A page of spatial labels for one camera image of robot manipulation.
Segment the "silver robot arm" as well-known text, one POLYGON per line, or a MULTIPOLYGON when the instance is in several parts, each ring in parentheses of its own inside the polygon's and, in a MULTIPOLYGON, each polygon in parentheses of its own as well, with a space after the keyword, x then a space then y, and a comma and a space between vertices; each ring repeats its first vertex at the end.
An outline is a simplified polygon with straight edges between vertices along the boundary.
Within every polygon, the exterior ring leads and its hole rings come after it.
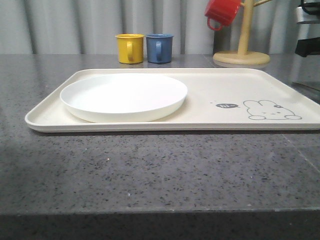
POLYGON ((320 1, 300 0, 295 9, 296 23, 299 25, 299 34, 295 53, 303 58, 320 54, 320 37, 311 36, 310 27, 320 26, 320 1))

